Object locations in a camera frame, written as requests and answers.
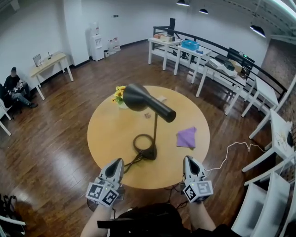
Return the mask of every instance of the person sitting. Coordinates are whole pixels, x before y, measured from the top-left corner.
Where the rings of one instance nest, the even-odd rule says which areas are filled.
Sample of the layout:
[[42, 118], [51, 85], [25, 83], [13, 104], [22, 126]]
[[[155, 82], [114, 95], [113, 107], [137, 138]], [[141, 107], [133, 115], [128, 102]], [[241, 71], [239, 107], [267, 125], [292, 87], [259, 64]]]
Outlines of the person sitting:
[[19, 78], [16, 67], [11, 69], [10, 76], [6, 78], [3, 87], [7, 90], [12, 100], [18, 100], [30, 108], [36, 108], [38, 106], [38, 104], [29, 101], [32, 99], [29, 86]]

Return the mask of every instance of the ceiling light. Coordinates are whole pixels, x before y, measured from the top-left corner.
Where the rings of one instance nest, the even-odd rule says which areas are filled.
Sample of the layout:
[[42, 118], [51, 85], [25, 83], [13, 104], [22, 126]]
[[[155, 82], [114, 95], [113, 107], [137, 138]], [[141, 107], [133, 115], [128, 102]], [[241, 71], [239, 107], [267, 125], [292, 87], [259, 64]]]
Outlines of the ceiling light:
[[260, 27], [260, 26], [255, 26], [255, 25], [252, 25], [250, 26], [250, 28], [256, 32], [257, 34], [261, 35], [262, 37], [266, 38], [265, 37], [265, 33], [264, 33], [264, 30]]
[[178, 5], [182, 5], [182, 6], [190, 6], [189, 3], [185, 3], [184, 0], [179, 0], [179, 1], [177, 2], [177, 4], [178, 4]]
[[200, 9], [199, 12], [204, 13], [204, 14], [209, 14], [208, 11], [206, 9]]

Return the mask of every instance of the white wall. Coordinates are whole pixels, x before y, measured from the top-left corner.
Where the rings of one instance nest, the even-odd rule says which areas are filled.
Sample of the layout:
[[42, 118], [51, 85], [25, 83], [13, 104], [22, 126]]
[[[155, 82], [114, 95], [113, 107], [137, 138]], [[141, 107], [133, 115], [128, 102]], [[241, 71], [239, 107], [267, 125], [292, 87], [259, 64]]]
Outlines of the white wall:
[[[40, 0], [21, 10], [0, 24], [0, 83], [4, 84], [12, 67], [31, 87], [30, 70], [35, 66], [33, 57], [48, 52], [63, 51], [63, 29], [60, 0]], [[56, 65], [42, 76], [48, 78], [61, 69]]]
[[68, 42], [73, 62], [76, 66], [89, 60], [83, 27], [81, 0], [64, 0], [63, 3]]
[[[206, 8], [208, 15], [200, 13], [201, 8]], [[261, 66], [268, 45], [270, 30], [262, 24], [267, 38], [256, 34], [250, 29], [252, 16], [236, 11], [219, 2], [194, 1], [192, 4], [192, 24], [190, 33], [226, 48], [233, 48], [244, 52]]]
[[82, 0], [86, 36], [91, 22], [99, 22], [99, 33], [103, 36], [103, 46], [107, 48], [110, 39], [118, 37], [120, 44], [148, 39], [153, 34], [153, 26], [169, 25], [170, 17], [187, 17], [188, 9], [179, 7], [173, 0]]
[[[86, 35], [89, 23], [99, 21], [105, 48], [107, 40], [114, 37], [119, 37], [121, 44], [128, 44], [151, 37], [153, 26], [169, 25], [172, 17], [176, 19], [175, 30], [243, 51], [258, 66], [262, 64], [270, 39], [262, 38], [249, 28], [252, 20], [250, 14], [221, 5], [220, 1], [191, 1], [190, 7], [179, 6], [176, 1], [82, 0]], [[209, 15], [199, 13], [199, 9], [204, 6]], [[268, 26], [263, 28], [266, 35], [269, 35]]]

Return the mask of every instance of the blue box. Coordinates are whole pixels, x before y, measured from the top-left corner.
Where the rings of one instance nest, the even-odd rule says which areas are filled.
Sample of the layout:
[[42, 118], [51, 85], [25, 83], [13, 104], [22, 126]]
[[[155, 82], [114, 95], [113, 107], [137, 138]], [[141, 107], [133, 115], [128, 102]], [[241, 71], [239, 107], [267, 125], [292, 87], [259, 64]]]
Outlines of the blue box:
[[195, 51], [195, 50], [198, 50], [199, 43], [196, 41], [187, 39], [182, 42], [182, 47], [188, 50]]

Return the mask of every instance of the lamp base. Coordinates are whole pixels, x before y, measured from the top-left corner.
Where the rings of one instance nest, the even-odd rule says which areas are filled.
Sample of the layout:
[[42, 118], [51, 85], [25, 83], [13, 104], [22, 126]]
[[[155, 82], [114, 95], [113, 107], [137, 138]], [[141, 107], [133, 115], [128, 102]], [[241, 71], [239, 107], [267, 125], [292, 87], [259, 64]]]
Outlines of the lamp base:
[[[136, 146], [136, 140], [139, 138], [139, 137], [147, 137], [151, 142], [151, 146], [145, 150], [142, 150], [140, 148], [138, 148]], [[156, 148], [156, 145], [155, 145], [155, 140], [148, 134], [140, 134], [138, 136], [135, 137], [134, 141], [133, 141], [133, 144], [134, 144], [134, 148], [135, 150], [139, 153], [138, 156], [142, 156], [142, 158], [144, 159], [147, 159], [147, 160], [151, 160], [151, 161], [154, 161], [157, 157], [157, 148]]]

